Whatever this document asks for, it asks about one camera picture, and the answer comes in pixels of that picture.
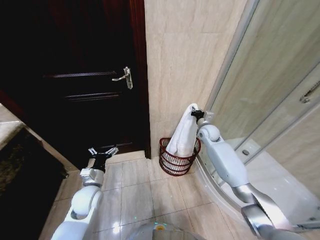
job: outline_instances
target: shower enclosure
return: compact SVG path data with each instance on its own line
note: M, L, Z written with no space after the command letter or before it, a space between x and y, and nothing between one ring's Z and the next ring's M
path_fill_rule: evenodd
M320 228L320 1L248 0L206 110L299 229ZM199 162L236 209L206 150Z

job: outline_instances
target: countertop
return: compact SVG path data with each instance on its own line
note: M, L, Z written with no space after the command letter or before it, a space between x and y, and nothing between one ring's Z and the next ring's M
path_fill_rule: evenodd
M25 124L0 103L0 150L23 129Z

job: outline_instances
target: wall tile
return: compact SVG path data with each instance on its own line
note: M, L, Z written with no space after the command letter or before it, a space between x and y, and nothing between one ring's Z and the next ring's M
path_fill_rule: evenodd
M191 103L204 108L247 0L145 0L151 155Z

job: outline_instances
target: laundry basket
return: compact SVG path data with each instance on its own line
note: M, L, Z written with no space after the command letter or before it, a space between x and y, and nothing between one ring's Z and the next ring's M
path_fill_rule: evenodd
M160 157L159 157L159 164L160 167L167 173L172 176L181 176L186 174L189 169L191 168L192 163L196 159L197 154L200 152L201 149L201 142L197 138L195 141L193 154L192 156L187 157L179 157L170 154L166 151L166 147L170 142L169 137L161 138L160 143Z

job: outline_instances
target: door frame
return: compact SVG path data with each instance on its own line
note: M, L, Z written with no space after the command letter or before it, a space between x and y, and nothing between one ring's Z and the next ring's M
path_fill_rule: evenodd
M130 25L133 34L133 48L137 68L134 85L138 87L138 102L141 107L142 129L140 130L145 157L151 159L150 117L149 117L149 90L147 66L147 42L144 0L129 0ZM31 125L30 118L4 91L0 89L0 103L16 115L25 124Z

